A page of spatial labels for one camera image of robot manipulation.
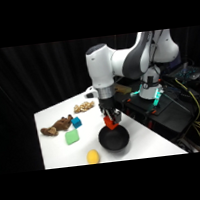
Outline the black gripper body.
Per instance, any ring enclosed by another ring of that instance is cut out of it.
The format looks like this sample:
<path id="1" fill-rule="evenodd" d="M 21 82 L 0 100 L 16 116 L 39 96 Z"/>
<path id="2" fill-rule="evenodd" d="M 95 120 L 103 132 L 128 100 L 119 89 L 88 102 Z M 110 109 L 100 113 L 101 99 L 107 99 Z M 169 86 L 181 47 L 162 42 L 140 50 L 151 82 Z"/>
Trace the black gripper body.
<path id="1" fill-rule="evenodd" d="M 113 116 L 113 110 L 116 108 L 116 103 L 114 98 L 104 98 L 99 100 L 100 111 L 106 109 L 106 113 Z"/>

